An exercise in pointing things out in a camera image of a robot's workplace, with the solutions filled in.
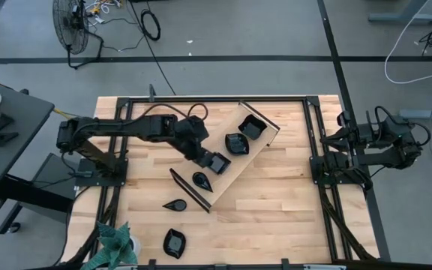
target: wooden tabletop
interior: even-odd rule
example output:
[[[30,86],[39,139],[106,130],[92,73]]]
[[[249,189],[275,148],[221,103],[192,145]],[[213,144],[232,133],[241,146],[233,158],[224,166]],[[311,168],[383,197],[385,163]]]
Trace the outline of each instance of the wooden tabletop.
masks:
[[[95,116],[112,119],[117,97],[100,97]],[[339,127],[341,112],[337,95],[319,96],[327,134]],[[188,111],[191,103],[171,103]],[[184,158],[166,143],[154,144],[137,138],[128,140],[127,182],[121,189],[116,226],[129,221],[131,234],[139,238],[140,263],[157,264],[280,264],[329,263],[329,249],[317,186],[311,180],[308,132],[303,108],[297,102],[250,102],[252,107],[280,127],[270,147],[264,148],[206,213],[172,179],[169,168]],[[211,133],[238,104],[206,103],[209,116],[205,126]],[[133,119],[150,104],[138,103]],[[158,107],[152,113],[173,113]],[[193,113],[202,115],[203,109]],[[311,109],[313,126],[317,127]],[[110,138],[91,140],[103,150]],[[361,188],[338,185],[344,217],[349,229],[369,253],[378,257],[368,206]],[[100,187],[91,187],[74,204],[67,246],[62,261],[70,259],[95,225]],[[174,212],[161,207],[175,199],[187,202],[187,209]],[[185,234],[183,256],[175,259],[163,251],[163,240],[173,228]],[[334,226],[338,253],[341,240]]]

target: plant pot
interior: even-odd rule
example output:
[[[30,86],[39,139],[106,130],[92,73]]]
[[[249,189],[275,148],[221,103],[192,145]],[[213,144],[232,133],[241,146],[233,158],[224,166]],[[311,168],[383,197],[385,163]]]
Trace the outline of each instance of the plant pot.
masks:
[[[141,242],[140,240],[134,236],[134,235],[130,235],[129,237],[129,245],[131,246],[131,249],[133,250],[133,252],[136,254],[136,257],[140,257],[140,252],[141,252]]]

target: potted plant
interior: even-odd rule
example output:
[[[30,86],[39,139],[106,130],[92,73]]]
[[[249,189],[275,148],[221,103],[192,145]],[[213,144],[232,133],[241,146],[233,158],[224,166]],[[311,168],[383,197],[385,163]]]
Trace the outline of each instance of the potted plant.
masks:
[[[108,269],[113,270],[119,263],[137,264],[136,253],[140,252],[140,243],[130,237],[128,222],[119,229],[97,223],[103,248],[99,250],[80,270],[93,270],[104,263],[109,263]]]

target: gray floor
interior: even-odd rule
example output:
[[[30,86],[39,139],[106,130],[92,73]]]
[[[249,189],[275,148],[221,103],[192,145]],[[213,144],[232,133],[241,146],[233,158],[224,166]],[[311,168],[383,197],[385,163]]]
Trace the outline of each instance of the gray floor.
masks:
[[[405,1],[326,0],[340,56],[384,56],[402,25],[370,24],[369,12],[397,11]],[[50,0],[7,0],[0,13],[0,58],[65,57],[53,30]],[[137,4],[141,10],[143,4]],[[302,55],[329,56],[323,24],[313,0],[170,0],[151,3],[160,20],[162,38],[152,46],[157,56]],[[432,12],[432,2],[427,6]],[[105,20],[131,18],[113,8]],[[416,56],[414,42],[431,27],[409,28],[396,56]],[[129,47],[140,34],[134,25],[99,25],[108,46]],[[81,56],[92,56],[90,41]],[[103,56],[149,56],[145,42],[122,53],[105,49]],[[179,95],[339,94],[331,62],[246,61],[162,63]],[[349,93],[359,121],[365,110],[383,105],[429,109],[432,79],[411,85],[386,80],[383,63],[343,63]],[[432,63],[391,63],[393,79],[432,74]],[[152,83],[159,95],[170,95],[154,63],[91,64],[78,71],[66,64],[0,64],[0,82],[53,102],[58,108],[90,116],[101,95],[145,95]],[[48,152],[57,153],[56,130],[62,119],[52,115],[18,160],[12,173],[30,179]],[[424,139],[424,133],[416,132]],[[432,160],[428,147],[414,166],[386,169],[374,179],[376,199],[393,261],[432,263]],[[6,203],[0,222],[11,208]],[[0,269],[27,269],[54,263],[64,241],[64,225],[31,211],[17,218],[23,228],[0,235]]]

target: wooden board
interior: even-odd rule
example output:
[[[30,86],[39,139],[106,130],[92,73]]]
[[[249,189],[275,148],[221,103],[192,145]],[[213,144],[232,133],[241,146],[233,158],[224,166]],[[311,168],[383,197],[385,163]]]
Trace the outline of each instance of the wooden board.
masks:
[[[186,182],[182,187],[189,185],[190,189],[186,188],[186,190],[194,195],[195,200],[198,200],[198,197],[202,197],[207,203],[209,203],[209,207],[214,205],[218,198],[223,195],[224,191],[226,191],[226,189],[238,178],[250,162],[275,138],[278,133],[278,128],[273,127],[270,123],[264,121],[267,124],[267,128],[261,133],[261,136],[257,140],[247,139],[250,149],[249,154],[242,156],[231,155],[226,150],[224,136],[226,134],[240,134],[241,132],[239,131],[238,126],[249,115],[254,115],[258,119],[264,121],[256,112],[251,112],[251,110],[246,106],[240,104],[230,114],[226,115],[217,128],[210,132],[209,138],[202,141],[202,147],[210,152],[221,153],[225,158],[228,158],[231,161],[231,164],[224,173],[217,175],[208,167],[201,168],[190,160],[183,160],[181,164],[173,167],[174,171],[181,179],[178,180],[179,178],[176,177],[175,181]],[[211,183],[212,192],[203,190],[193,183],[193,174],[198,172],[204,173],[206,177],[208,177],[208,180]],[[202,207],[207,207],[204,202],[202,203]]]
[[[327,134],[339,127],[338,96],[319,96]],[[129,221],[131,234],[139,238],[139,261],[147,264],[280,264],[329,263],[326,231],[317,187],[311,181],[311,156],[303,108],[296,102],[249,103],[280,127],[270,147],[264,148],[229,186],[211,208],[201,209],[171,178],[169,168],[184,158],[169,145],[128,141],[130,159],[127,184],[121,190],[116,226]],[[112,119],[116,97],[100,97],[95,115]],[[173,103],[188,111],[190,103]],[[231,113],[237,103],[206,103],[209,117],[205,125],[211,133]],[[136,104],[133,118],[148,104]],[[197,115],[203,109],[195,108]],[[153,113],[173,113],[158,107]],[[313,126],[317,127],[311,109]],[[91,140],[107,149],[109,138]],[[349,229],[364,247],[378,256],[373,228],[361,188],[339,185],[344,217]],[[100,187],[91,187],[74,204],[63,261],[70,259],[86,240],[95,224]],[[161,207],[174,199],[184,199],[187,209],[174,212]],[[184,233],[186,250],[181,259],[167,256],[163,239],[169,228]],[[342,254],[339,232],[334,226],[338,251]]]

